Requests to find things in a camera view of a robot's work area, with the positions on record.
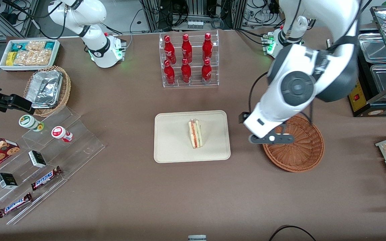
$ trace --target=red bottle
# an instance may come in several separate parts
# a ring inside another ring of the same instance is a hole
[[[183,59],[181,72],[183,73],[183,82],[189,84],[192,80],[192,69],[190,68],[189,61],[187,60],[187,58]]]
[[[175,84],[175,72],[173,67],[171,66],[171,63],[169,60],[164,61],[165,64],[165,77],[167,79],[167,82],[169,85],[174,85]]]
[[[207,58],[203,62],[204,62],[204,65],[202,66],[202,83],[209,84],[211,82],[211,71],[212,71],[212,68],[209,65],[210,60]]]
[[[164,37],[165,40],[165,55],[167,59],[171,62],[171,64],[175,64],[177,62],[177,58],[175,57],[175,48],[171,43],[171,38],[166,35]]]
[[[181,46],[183,51],[183,58],[186,58],[189,63],[193,61],[192,44],[189,41],[189,35],[183,34],[183,45]]]
[[[205,41],[202,45],[202,59],[205,61],[205,59],[211,59],[212,57],[212,42],[211,42],[211,34],[206,33],[205,34]]]

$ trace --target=brown tablecloth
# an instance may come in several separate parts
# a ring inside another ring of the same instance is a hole
[[[386,117],[353,118],[347,99],[315,101],[323,160],[309,172],[283,171],[238,124],[251,84],[272,58],[237,32],[219,34],[220,86],[187,90],[162,87],[158,34],[135,35],[127,60],[109,69],[90,60],[80,38],[61,38],[58,65],[72,81],[68,105],[108,146],[18,224],[0,219],[0,239],[167,241],[206,234],[209,241],[261,241],[293,224],[317,240],[386,240],[386,166],[374,146],[386,139]],[[324,48],[329,35],[316,27],[305,40]],[[3,93],[22,95],[30,75],[1,71]],[[253,105],[266,87],[265,79],[257,84]],[[203,110],[227,113],[230,159],[156,163],[155,116]],[[17,140],[26,132],[17,124],[21,115],[0,113],[0,137]],[[288,237],[308,240],[294,229],[274,240]]]

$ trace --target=small bottle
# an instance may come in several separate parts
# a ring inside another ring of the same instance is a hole
[[[212,68],[209,65],[210,60],[207,58],[203,62],[204,62],[204,65],[202,66],[202,83],[209,84],[211,82],[211,71],[212,71]]]
[[[23,128],[31,129],[35,132],[42,131],[44,128],[44,123],[35,119],[30,114],[26,114],[19,119],[19,125]]]
[[[70,142],[72,141],[73,134],[68,132],[65,128],[58,126],[53,128],[52,136],[56,139],[61,139],[64,142]]]
[[[183,74],[183,82],[189,84],[192,80],[192,69],[189,65],[187,58],[183,59],[183,65],[181,66],[181,72]]]
[[[206,33],[205,34],[205,41],[202,45],[202,59],[205,61],[205,59],[211,59],[212,57],[212,42],[211,42],[211,34]]]
[[[181,46],[181,50],[183,51],[183,58],[186,58],[188,63],[191,63],[193,61],[193,51],[188,34],[183,34],[183,45]]]
[[[175,47],[171,43],[171,38],[166,35],[164,37],[165,40],[165,55],[167,59],[171,62],[171,64],[175,64],[177,62],[177,58],[175,57]]]
[[[175,71],[173,67],[171,66],[171,63],[169,60],[164,61],[165,64],[165,78],[167,79],[167,83],[169,85],[174,85],[175,84]]]

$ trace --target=wicker basket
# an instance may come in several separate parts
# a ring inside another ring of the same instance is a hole
[[[320,163],[324,155],[324,139],[315,125],[303,116],[296,115],[287,121],[285,133],[294,136],[294,143],[264,144],[266,154],[275,165],[286,171],[309,171]]]
[[[50,70],[58,70],[61,73],[63,73],[62,87],[60,88],[58,105],[53,109],[35,109],[34,115],[37,115],[37,116],[47,117],[54,112],[63,110],[63,108],[66,106],[66,103],[68,102],[68,99],[69,99],[69,92],[71,91],[71,80],[69,79],[68,74],[64,69],[58,66],[47,67],[45,69],[38,70],[38,72],[44,72],[44,71],[50,71]],[[31,78],[29,78],[28,84],[26,84],[25,91],[23,92],[23,98],[26,98],[26,94],[28,93],[28,90],[29,90],[29,85],[31,84],[32,76]]]

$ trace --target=white tray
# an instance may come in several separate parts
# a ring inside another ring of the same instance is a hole
[[[188,122],[198,119],[204,145],[193,149]],[[229,129],[224,111],[158,114],[154,119],[154,160],[158,163],[227,160]]]

